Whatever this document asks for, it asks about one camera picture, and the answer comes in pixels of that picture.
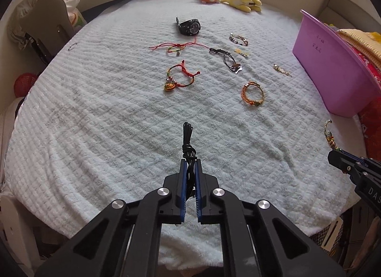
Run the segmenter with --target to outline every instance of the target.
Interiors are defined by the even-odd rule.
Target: black cord
[[[234,65],[237,65],[237,62],[235,61],[235,59],[232,57],[232,55],[230,54],[230,52],[227,52],[225,50],[222,50],[222,49],[214,49],[214,48],[209,48],[209,53],[210,54],[223,54],[224,55],[224,63],[225,65],[233,72],[236,72],[237,69],[232,67]],[[229,66],[226,62],[226,57],[229,57],[232,61],[233,61],[233,64],[232,66]]]
[[[197,160],[196,150],[190,145],[193,127],[190,123],[184,122],[184,137],[182,142],[182,157],[188,163],[187,170],[187,192],[186,200],[194,195],[195,175],[194,175],[194,163]]]

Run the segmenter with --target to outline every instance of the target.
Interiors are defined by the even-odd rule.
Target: orange braided bracelet
[[[259,101],[254,101],[254,100],[250,100],[247,98],[246,96],[246,89],[249,87],[249,86],[256,86],[262,93],[262,98],[259,100]],[[250,105],[254,105],[254,106],[259,106],[259,105],[262,105],[263,101],[264,101],[264,92],[261,88],[261,86],[259,84],[257,84],[256,82],[254,81],[249,81],[247,84],[245,84],[242,88],[242,91],[241,91],[241,97],[242,99],[246,102],[246,103],[249,103]]]

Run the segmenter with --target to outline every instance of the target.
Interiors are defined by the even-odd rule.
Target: red basket
[[[32,73],[24,73],[20,75],[13,86],[13,91],[16,97],[25,97],[30,88],[36,82],[38,76]]]

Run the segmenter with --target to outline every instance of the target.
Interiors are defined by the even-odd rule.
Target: bed
[[[149,49],[193,40],[178,33],[176,17],[199,19],[197,42],[230,51],[243,70],[234,74],[201,46],[179,57]],[[21,106],[6,185],[45,224],[72,237],[112,200],[141,199],[177,172],[188,121],[203,170],[220,186],[245,201],[268,199],[307,235],[320,231],[358,201],[349,178],[326,160],[325,120],[334,121],[341,148],[366,155],[357,117],[329,114],[292,55],[298,30],[269,6],[246,14],[198,0],[133,0],[99,16],[58,53]],[[230,33],[248,39],[247,59],[233,53]],[[201,74],[165,92],[167,69],[182,60]],[[258,108],[241,99],[248,81],[265,91]],[[159,262],[168,268],[222,265],[219,229],[197,223],[193,200],[185,223],[163,225],[160,243]]]

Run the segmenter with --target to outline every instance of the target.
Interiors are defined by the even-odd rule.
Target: gold pendant
[[[247,57],[248,57],[248,54],[245,53],[245,52],[242,52],[241,49],[238,49],[238,48],[237,48],[237,49],[234,50],[234,52],[237,53],[237,54],[240,54],[240,55],[243,56],[244,58],[247,58]]]
[[[176,88],[176,85],[174,84],[174,83],[166,83],[165,85],[164,85],[164,90],[165,91],[171,91],[171,90],[173,90],[174,88]]]
[[[282,69],[279,65],[273,64],[272,68],[275,69],[276,71],[280,72],[280,73],[283,74],[283,75],[292,77],[291,74],[290,74],[289,72],[287,72],[287,71],[285,71],[284,69]]]

